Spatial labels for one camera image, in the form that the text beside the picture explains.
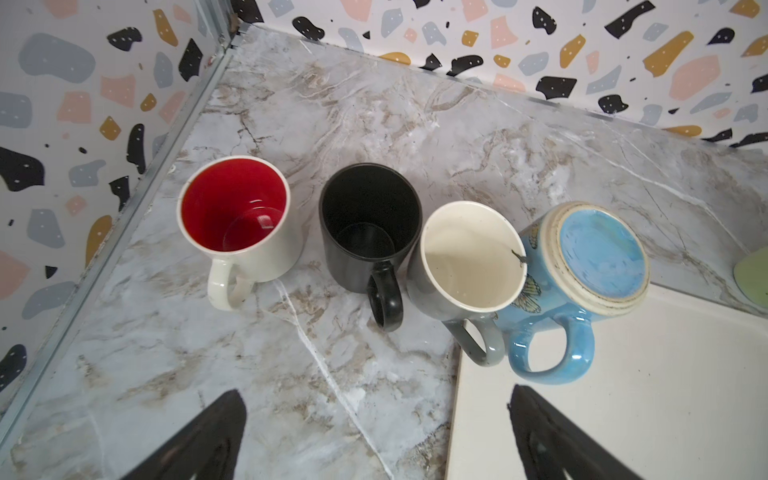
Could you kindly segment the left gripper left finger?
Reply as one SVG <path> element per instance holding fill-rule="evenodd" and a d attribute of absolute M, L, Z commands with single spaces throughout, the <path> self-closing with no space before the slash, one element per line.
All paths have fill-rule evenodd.
<path fill-rule="evenodd" d="M 232 479 L 246 420 L 246 406 L 240 393 L 229 390 L 125 477 Z"/>

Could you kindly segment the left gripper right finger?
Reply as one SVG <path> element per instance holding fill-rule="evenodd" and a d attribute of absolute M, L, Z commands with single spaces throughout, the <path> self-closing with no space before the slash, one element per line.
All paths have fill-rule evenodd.
<path fill-rule="evenodd" d="M 639 477 L 532 387 L 515 385 L 507 409 L 528 479 Z"/>

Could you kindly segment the blue butterfly mug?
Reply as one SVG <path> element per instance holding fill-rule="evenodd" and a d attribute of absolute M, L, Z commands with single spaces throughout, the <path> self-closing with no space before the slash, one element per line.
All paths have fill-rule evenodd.
<path fill-rule="evenodd" d="M 628 314 L 644 300 L 651 263 L 630 226 L 616 214 L 583 201 L 562 203 L 520 233 L 527 257 L 521 293 L 497 314 L 511 369 L 536 383 L 581 378 L 595 357 L 593 324 Z M 534 336 L 560 327 L 562 359 L 535 371 Z"/>

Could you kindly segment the grey mug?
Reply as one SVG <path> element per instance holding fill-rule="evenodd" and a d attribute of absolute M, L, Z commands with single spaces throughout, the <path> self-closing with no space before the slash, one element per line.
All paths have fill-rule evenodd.
<path fill-rule="evenodd" d="M 505 356 L 497 313 L 520 296 L 527 272 L 525 247 L 506 217 L 481 203 L 455 201 L 426 220 L 409 261 L 407 291 L 472 361 L 490 367 Z"/>

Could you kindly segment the white cream mug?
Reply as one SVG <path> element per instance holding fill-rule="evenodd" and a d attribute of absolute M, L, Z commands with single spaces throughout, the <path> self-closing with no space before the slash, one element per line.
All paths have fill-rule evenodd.
<path fill-rule="evenodd" d="M 285 176 L 251 156 L 201 167 L 176 207 L 184 237 L 211 259 L 207 297 L 213 307 L 240 307 L 257 283 L 278 279 L 299 260 L 304 236 Z"/>

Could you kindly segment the light green mug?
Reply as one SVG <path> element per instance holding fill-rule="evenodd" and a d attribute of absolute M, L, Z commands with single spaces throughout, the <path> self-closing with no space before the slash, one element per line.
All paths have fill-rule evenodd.
<path fill-rule="evenodd" d="M 747 255 L 733 268 L 734 280 L 752 303 L 768 306 L 768 246 Z"/>

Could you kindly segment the black mug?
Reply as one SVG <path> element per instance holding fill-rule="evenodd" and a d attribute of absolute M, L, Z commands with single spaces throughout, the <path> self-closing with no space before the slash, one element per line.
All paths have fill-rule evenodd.
<path fill-rule="evenodd" d="M 324 185 L 318 211 L 333 279 L 367 296 L 381 330 L 398 329 L 404 307 L 397 271 L 422 227 L 422 206 L 412 184 L 385 165 L 349 165 Z"/>

